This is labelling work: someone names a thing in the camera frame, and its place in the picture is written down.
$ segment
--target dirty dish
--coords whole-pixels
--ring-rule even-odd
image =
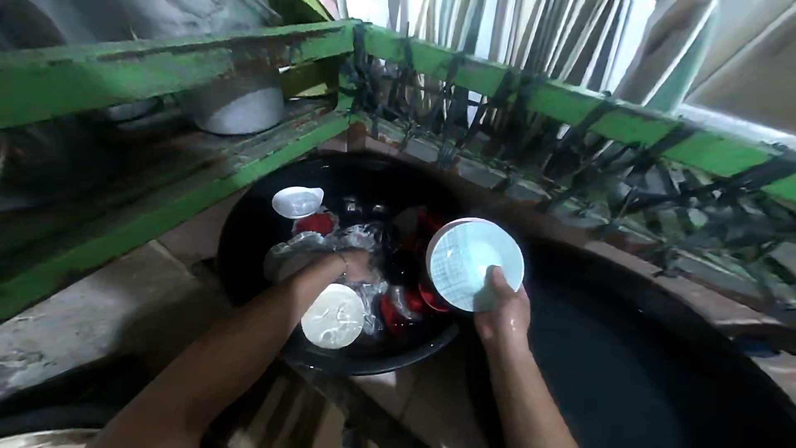
[[[320,348],[343,348],[354,342],[365,323],[365,305],[353,289],[333,283],[301,318],[304,336]]]
[[[431,252],[429,277],[445,301],[463,311],[492,309],[495,291],[487,274],[501,266],[518,290],[525,274],[522,251],[505,230],[492,222],[463,222],[443,234]]]
[[[271,206],[284,218],[301,219],[318,211],[322,202],[321,188],[288,187],[276,192]]]

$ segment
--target utensil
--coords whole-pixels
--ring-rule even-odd
[[[279,190],[271,200],[276,213],[288,219],[306,218],[318,211],[323,202],[323,189],[288,187]]]
[[[320,348],[343,348],[362,332],[365,305],[357,293],[333,283],[321,292],[301,318],[304,336]]]
[[[455,219],[451,222],[448,222],[446,225],[442,226],[437,232],[431,237],[431,240],[428,242],[428,246],[426,248],[426,272],[428,275],[431,276],[431,252],[434,252],[434,248],[437,246],[439,239],[450,229],[463,222],[490,222],[485,219],[481,218],[459,218]]]
[[[503,268],[513,290],[520,288],[525,263],[511,235],[493,222],[462,222],[443,234],[432,250],[429,277],[450,305],[486,311],[496,299],[487,279],[493,265]]]

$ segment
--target hand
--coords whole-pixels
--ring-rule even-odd
[[[525,288],[514,292],[505,281],[503,269],[492,266],[490,281],[497,291],[497,303],[490,311],[476,312],[475,329],[487,351],[528,350],[531,302]]]
[[[370,269],[370,252],[364,249],[346,249],[338,252],[348,266],[345,279],[351,283],[370,281],[373,271]]]

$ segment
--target green paint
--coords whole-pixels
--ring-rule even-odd
[[[766,151],[707,132],[697,133],[664,156],[722,177],[738,174],[771,158]]]
[[[673,120],[651,120],[646,114],[621,108],[607,113],[591,130],[612,140],[651,145],[662,139],[676,125],[677,122]]]
[[[375,57],[403,62],[403,38],[393,31],[368,26],[365,35],[365,50]],[[436,79],[445,79],[447,68],[455,52],[433,44],[412,40],[415,68]],[[454,84],[463,88],[492,96],[507,70],[516,69],[493,62],[467,57],[466,64],[459,69]],[[512,95],[509,101],[516,100]],[[568,124],[578,124],[602,101],[603,96],[584,88],[548,81],[535,88],[526,108],[544,116]],[[623,143],[645,143],[651,145],[674,129],[679,120],[648,108],[641,108],[623,101],[615,101],[617,109],[607,113],[589,130],[611,140]],[[716,132],[697,131],[692,138],[671,148],[665,153],[667,159],[682,162],[711,175],[729,176],[763,163],[770,159],[770,148],[757,143],[722,136]],[[796,179],[784,179],[766,188],[781,198],[796,201]]]
[[[0,319],[7,319],[34,301],[65,287],[86,270],[102,265],[137,246],[156,238],[196,213],[254,183],[276,168],[308,152],[319,143],[347,129],[349,121],[331,112],[316,122],[296,128],[296,136],[283,147],[275,148],[263,159],[248,163],[234,174],[212,179],[190,192],[150,206],[124,224],[35,265],[0,284]],[[272,147],[268,140],[263,145]]]
[[[350,22],[0,54],[0,128],[353,50]]]

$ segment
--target dish rack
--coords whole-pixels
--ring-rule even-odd
[[[796,232],[790,149],[356,20],[0,53],[0,127],[288,66],[286,96],[300,83],[289,73],[314,66],[338,71],[327,73],[336,98],[290,100],[288,118],[256,135],[194,133],[166,161],[4,215],[0,317],[349,129],[584,227],[662,275],[721,285],[778,316],[796,303],[796,276],[775,256]]]

